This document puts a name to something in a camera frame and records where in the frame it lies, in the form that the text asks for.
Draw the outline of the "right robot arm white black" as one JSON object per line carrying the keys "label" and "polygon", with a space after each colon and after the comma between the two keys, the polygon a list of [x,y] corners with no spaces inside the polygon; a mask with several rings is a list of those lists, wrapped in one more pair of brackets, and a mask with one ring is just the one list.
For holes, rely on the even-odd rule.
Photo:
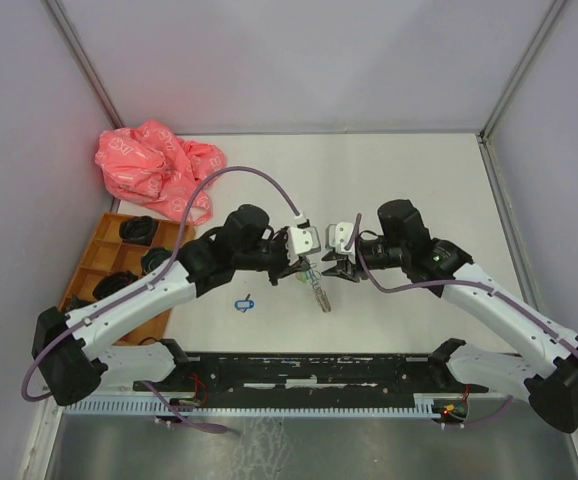
{"label": "right robot arm white black", "polygon": [[352,282],[376,270],[399,269],[408,284],[389,293],[426,289],[504,340],[514,354],[483,351],[451,338],[430,356],[429,382],[450,391],[477,385],[524,401],[548,425],[578,429],[578,333],[512,295],[455,243],[433,237],[412,202],[398,199],[377,210],[382,231],[363,232],[361,221],[326,230],[325,275]]}

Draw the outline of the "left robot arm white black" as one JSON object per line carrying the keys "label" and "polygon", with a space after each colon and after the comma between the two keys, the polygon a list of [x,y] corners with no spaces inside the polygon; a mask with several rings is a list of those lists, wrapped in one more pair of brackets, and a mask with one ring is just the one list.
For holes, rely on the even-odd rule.
{"label": "left robot arm white black", "polygon": [[320,250],[317,229],[304,218],[273,231],[267,213],[245,204],[224,224],[182,245],[154,271],[108,297],[67,313],[39,314],[32,343],[32,372],[40,372],[47,397],[75,404],[103,384],[160,382],[178,390],[190,366],[170,340],[116,348],[135,328],[229,283],[238,271],[265,272],[272,285],[309,268]]}

